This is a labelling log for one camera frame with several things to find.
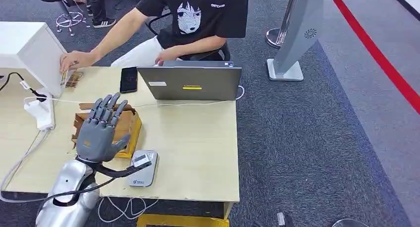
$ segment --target yellow stand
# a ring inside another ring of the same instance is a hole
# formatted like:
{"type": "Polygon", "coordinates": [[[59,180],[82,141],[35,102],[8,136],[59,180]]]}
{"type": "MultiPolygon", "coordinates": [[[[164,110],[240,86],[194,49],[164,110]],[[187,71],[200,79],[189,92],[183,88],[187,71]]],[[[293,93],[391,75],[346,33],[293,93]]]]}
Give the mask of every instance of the yellow stand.
{"type": "Polygon", "coordinates": [[[137,219],[137,227],[176,226],[176,227],[229,227],[229,220],[195,217],[143,214],[137,219]]]}

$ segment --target red line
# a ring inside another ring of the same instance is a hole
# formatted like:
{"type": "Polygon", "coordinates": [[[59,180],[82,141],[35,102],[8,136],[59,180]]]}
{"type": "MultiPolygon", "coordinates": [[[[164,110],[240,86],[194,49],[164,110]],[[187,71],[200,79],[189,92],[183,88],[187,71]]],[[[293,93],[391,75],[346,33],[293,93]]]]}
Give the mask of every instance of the red line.
{"type": "Polygon", "coordinates": [[[350,27],[356,33],[360,41],[369,51],[370,55],[379,64],[388,78],[394,83],[397,89],[403,94],[407,101],[413,106],[420,114],[420,96],[416,91],[408,84],[406,80],[400,75],[395,67],[389,62],[389,60],[383,55],[381,50],[376,46],[370,36],[366,33],[360,23],[356,20],[354,15],[350,12],[348,7],[344,4],[343,0],[333,0],[337,5],[338,9],[343,14],[344,18],[349,23],[350,27]]]}

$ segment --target table leg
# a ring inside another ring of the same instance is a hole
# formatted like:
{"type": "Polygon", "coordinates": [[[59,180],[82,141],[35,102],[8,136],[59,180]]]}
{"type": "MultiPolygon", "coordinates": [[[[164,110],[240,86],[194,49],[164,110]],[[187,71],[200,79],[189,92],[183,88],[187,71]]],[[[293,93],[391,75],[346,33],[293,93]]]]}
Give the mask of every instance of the table leg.
{"type": "Polygon", "coordinates": [[[227,217],[229,216],[230,210],[232,210],[234,202],[225,202],[223,206],[223,219],[227,220],[227,217]]]}

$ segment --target yellow base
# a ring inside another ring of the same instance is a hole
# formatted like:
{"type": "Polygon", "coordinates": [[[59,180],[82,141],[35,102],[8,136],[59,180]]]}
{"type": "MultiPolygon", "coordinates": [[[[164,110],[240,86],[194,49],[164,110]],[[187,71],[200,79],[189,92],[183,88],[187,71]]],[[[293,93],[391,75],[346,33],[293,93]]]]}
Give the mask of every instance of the yellow base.
{"type": "Polygon", "coordinates": [[[229,220],[211,217],[143,214],[137,219],[137,227],[146,227],[147,225],[176,227],[229,227],[229,220]]]}
{"type": "Polygon", "coordinates": [[[142,128],[142,121],[140,120],[139,115],[136,113],[135,115],[136,121],[132,129],[130,141],[128,142],[127,148],[118,152],[115,157],[116,158],[126,158],[130,159],[134,151],[136,151],[137,140],[139,139],[140,129],[142,128]]]}

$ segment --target cardboard box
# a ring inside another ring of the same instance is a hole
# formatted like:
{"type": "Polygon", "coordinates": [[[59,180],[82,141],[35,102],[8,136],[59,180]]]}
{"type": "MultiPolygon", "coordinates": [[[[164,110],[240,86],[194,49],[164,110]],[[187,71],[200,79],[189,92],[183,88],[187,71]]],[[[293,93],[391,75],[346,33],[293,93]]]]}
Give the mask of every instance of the cardboard box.
{"type": "MultiPolygon", "coordinates": [[[[93,103],[80,103],[80,110],[91,110],[93,103]]],[[[71,140],[74,142],[73,148],[76,148],[77,137],[79,136],[80,128],[83,122],[87,119],[89,113],[76,113],[74,118],[74,127],[76,127],[76,134],[72,135],[71,140]]],[[[139,114],[130,105],[126,105],[118,123],[115,127],[115,135],[112,143],[118,142],[125,134],[131,134],[130,141],[125,149],[115,155],[117,158],[130,159],[136,150],[137,140],[140,135],[140,129],[142,127],[142,121],[140,120],[139,114]]]]}

